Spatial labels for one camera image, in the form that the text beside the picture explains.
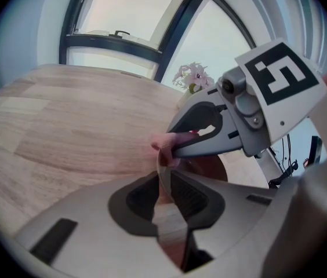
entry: flower pot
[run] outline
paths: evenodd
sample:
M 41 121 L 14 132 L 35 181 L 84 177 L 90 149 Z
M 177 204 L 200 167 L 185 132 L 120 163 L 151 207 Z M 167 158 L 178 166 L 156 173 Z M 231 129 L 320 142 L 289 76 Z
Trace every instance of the flower pot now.
M 189 90 L 186 90 L 186 92 L 182 95 L 182 97 L 177 102 L 177 109 L 180 109 L 183 107 L 184 103 L 187 102 L 187 100 L 192 96 L 191 92 Z

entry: wood grain surface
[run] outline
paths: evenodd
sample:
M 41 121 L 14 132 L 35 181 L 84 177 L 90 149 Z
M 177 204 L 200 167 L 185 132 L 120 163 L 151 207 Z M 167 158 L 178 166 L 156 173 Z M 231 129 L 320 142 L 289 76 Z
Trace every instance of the wood grain surface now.
M 3 87 L 0 230 L 15 234 L 83 186 L 154 171 L 150 136 L 166 132 L 180 97 L 140 76 L 68 65 L 39 67 Z M 268 187 L 254 158 L 242 151 L 220 158 L 229 182 Z M 172 204 L 156 207 L 158 226 L 172 223 L 159 228 L 169 251 L 175 231 L 184 229 L 176 217 Z

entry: potted plant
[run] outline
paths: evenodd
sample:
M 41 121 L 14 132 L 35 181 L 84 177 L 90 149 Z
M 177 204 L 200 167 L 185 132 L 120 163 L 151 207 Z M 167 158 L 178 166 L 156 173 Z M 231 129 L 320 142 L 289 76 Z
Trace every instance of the potted plant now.
M 186 92 L 180 98 L 177 104 L 178 108 L 181 108 L 193 94 L 215 84 L 214 79 L 205 72 L 206 67 L 202 66 L 201 63 L 195 62 L 180 66 L 179 71 L 173 79 L 173 84 L 186 89 Z

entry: window pane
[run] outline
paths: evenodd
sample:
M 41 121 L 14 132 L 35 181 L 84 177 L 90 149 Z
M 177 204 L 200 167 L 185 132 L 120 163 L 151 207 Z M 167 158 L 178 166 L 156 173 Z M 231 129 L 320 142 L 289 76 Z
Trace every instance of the window pane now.
M 70 47 L 68 65 L 121 70 L 152 79 L 157 64 L 131 54 L 93 47 Z
M 85 0 L 78 32 L 119 35 L 157 49 L 172 17 L 183 0 Z
M 172 79 L 181 65 L 192 62 L 208 66 L 205 71 L 217 81 L 224 72 L 237 66 L 235 57 L 249 50 L 237 26 L 210 0 L 181 39 L 162 83 L 182 90 L 172 84 Z

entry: table top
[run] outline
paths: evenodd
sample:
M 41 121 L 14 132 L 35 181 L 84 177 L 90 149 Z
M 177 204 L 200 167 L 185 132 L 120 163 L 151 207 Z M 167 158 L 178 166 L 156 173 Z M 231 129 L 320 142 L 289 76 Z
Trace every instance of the table top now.
M 0 230 L 87 185 L 156 169 L 150 135 L 164 133 L 182 96 L 122 71 L 41 66 L 0 90 Z M 267 188 L 254 158 L 220 156 L 228 181 Z

